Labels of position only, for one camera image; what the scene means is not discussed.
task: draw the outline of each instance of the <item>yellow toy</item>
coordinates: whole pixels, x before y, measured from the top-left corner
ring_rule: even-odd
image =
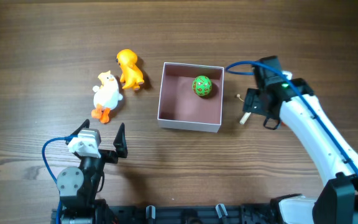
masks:
[[[116,62],[121,67],[122,75],[119,81],[125,83],[123,90],[131,88],[138,90],[139,85],[144,83],[143,73],[136,66],[137,55],[135,52],[125,49],[117,54]]]
[[[122,100],[123,96],[119,93],[118,82],[110,71],[100,73],[98,79],[100,79],[102,85],[93,87],[95,92],[93,104],[96,109],[92,111],[91,115],[92,118],[99,119],[100,122],[106,124],[110,120],[110,111],[117,106],[118,101]]]

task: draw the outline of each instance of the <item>box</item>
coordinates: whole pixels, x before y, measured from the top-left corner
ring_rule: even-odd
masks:
[[[199,97],[194,79],[205,75],[212,81],[211,93]],[[162,70],[158,125],[194,131],[217,132],[222,124],[224,68],[165,62]]]

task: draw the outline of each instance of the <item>green ball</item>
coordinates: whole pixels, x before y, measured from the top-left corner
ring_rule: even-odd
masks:
[[[212,82],[211,80],[204,76],[200,75],[193,81],[193,91],[198,96],[206,96],[212,90]]]

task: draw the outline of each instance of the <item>table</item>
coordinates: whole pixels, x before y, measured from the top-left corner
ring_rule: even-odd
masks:
[[[159,128],[164,62],[224,67],[278,55],[358,152],[358,2],[7,2],[25,1],[0,1],[0,223],[49,222],[58,191],[41,147],[91,119],[97,76],[120,75],[114,60],[125,48],[141,58],[148,87],[122,91],[109,124],[91,119],[103,149],[126,125],[128,158],[106,166],[97,196],[110,205],[235,205],[323,188],[287,127],[269,131],[257,115],[239,124],[235,95],[254,88],[253,77],[225,75],[217,134]],[[78,165],[62,142],[47,158],[55,175]]]

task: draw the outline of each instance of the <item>wooden surface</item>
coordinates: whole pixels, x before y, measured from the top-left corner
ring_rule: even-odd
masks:
[[[58,191],[41,147],[90,118],[92,86],[101,72],[121,74],[114,60],[125,48],[142,59],[150,86],[123,91],[125,103],[109,124],[92,119],[103,149],[112,149],[126,124],[128,158],[106,166],[97,196],[110,205],[232,205],[322,189],[288,128],[264,129],[261,116],[239,124],[242,102],[234,95],[255,87],[252,77],[225,75],[217,134],[159,128],[164,62],[226,66],[279,55],[358,152],[358,3],[0,4],[0,223],[49,222]],[[47,158],[55,175],[78,165],[62,142],[47,148]]]

